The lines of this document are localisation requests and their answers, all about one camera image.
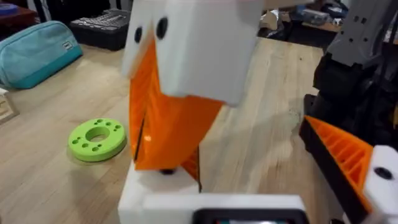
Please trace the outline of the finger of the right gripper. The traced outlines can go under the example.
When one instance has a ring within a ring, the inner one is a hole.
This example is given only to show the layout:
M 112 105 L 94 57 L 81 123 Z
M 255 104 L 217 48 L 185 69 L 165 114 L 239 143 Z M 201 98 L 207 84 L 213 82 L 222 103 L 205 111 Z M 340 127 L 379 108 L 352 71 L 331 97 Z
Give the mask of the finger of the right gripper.
M 122 74 L 130 83 L 129 138 L 135 162 L 145 158 L 144 124 L 155 60 L 152 6 L 150 1 L 133 2 L 122 62 Z
M 223 105 L 236 105 L 262 1 L 150 1 L 154 70 L 139 170 L 193 169 Z

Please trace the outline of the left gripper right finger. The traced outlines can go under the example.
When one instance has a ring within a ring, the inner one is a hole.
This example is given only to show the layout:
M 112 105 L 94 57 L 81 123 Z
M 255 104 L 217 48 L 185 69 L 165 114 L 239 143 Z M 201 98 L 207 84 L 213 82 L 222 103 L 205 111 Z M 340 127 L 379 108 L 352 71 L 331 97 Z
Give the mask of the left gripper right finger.
M 397 224 L 397 151 L 305 116 L 299 136 L 343 210 L 332 223 Z

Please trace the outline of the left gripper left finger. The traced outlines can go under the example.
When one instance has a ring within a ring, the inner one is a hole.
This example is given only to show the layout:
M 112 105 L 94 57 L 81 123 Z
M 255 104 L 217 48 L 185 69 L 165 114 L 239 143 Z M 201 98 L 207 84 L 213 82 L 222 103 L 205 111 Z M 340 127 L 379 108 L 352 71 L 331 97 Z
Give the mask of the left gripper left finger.
M 141 210 L 144 199 L 152 194 L 198 194 L 199 184 L 182 167 L 171 174 L 159 170 L 135 170 L 130 163 L 118 203 L 120 223 L 143 223 Z

